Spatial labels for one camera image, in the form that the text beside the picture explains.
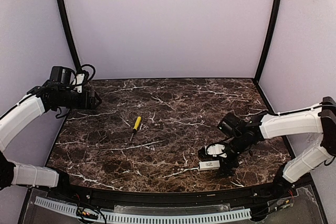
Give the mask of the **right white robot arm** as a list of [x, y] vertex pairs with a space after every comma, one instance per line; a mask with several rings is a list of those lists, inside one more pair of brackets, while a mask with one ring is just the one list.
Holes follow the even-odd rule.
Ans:
[[274, 197], [284, 195], [303, 175], [321, 164], [328, 165], [328, 160], [335, 160], [335, 100], [331, 97], [296, 111], [262, 111], [248, 121], [228, 113], [217, 128], [227, 138], [198, 151], [201, 160], [198, 169], [217, 170], [220, 176], [230, 176], [238, 167], [239, 155], [261, 141], [279, 136], [317, 134], [300, 155], [279, 167], [270, 189]]

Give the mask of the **white remote control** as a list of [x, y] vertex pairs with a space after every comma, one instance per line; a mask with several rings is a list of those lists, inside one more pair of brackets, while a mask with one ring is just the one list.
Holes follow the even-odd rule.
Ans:
[[216, 161], [204, 161], [199, 162], [198, 170], [200, 172], [207, 171], [207, 170], [218, 170], [220, 168], [220, 162]]

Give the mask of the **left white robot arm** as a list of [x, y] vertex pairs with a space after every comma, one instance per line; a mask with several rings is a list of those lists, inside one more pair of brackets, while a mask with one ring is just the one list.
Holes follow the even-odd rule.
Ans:
[[[12, 108], [1, 116], [1, 152], [33, 120], [48, 111], [64, 118], [62, 109], [94, 110], [102, 102], [95, 91], [84, 86], [95, 76], [95, 67], [84, 64], [74, 71], [54, 66], [49, 79], [35, 86]], [[62, 188], [69, 185], [69, 175], [56, 168], [22, 164], [1, 155], [1, 189], [10, 186]]]

